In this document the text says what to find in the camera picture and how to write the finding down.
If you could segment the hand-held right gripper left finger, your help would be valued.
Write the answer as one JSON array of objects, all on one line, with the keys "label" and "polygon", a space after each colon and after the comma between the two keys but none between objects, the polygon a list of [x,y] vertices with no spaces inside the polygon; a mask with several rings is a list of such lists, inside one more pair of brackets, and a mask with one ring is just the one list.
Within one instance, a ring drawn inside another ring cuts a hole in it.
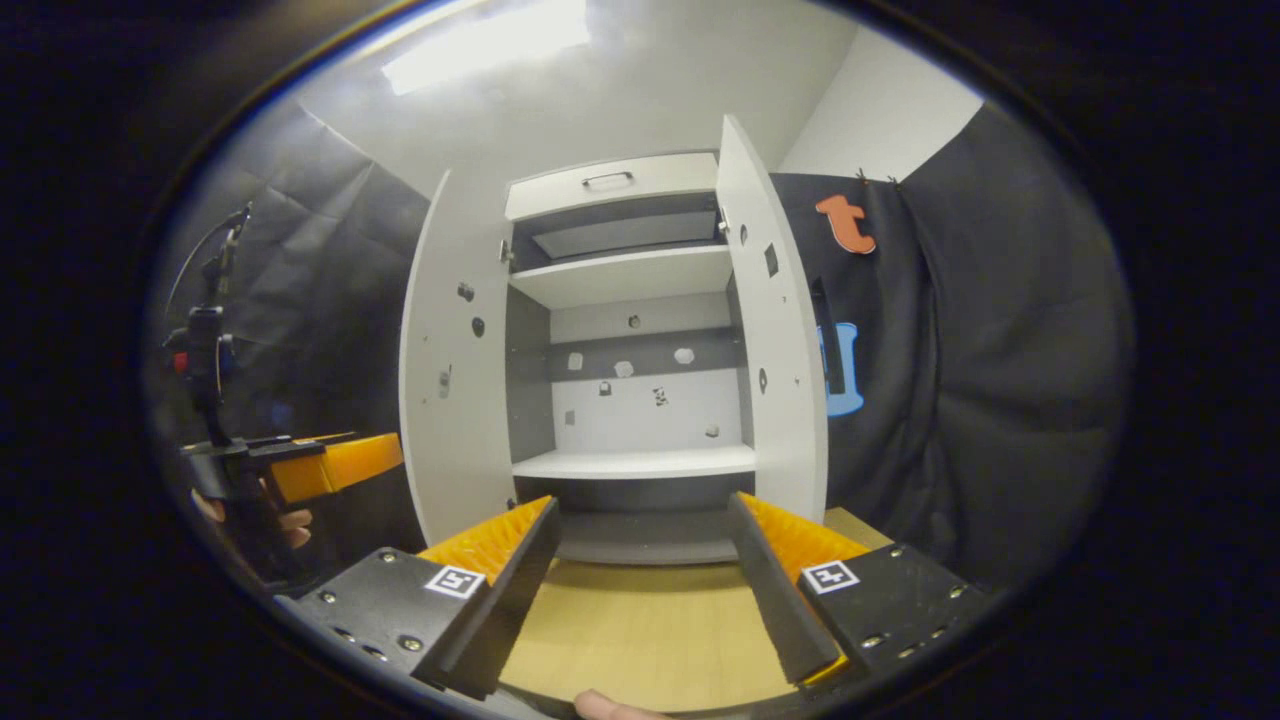
[{"label": "hand-held right gripper left finger", "polygon": [[353,660],[474,700],[493,694],[561,543],[545,495],[420,553],[380,548],[275,601]]}]

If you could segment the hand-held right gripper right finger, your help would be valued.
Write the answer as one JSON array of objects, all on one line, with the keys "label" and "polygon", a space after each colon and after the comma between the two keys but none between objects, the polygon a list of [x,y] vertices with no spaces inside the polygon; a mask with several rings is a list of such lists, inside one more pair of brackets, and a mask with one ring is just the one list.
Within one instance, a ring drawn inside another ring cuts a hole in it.
[{"label": "hand-held right gripper right finger", "polygon": [[745,492],[727,527],[783,676],[804,689],[893,673],[993,603],[910,544],[872,550]]}]

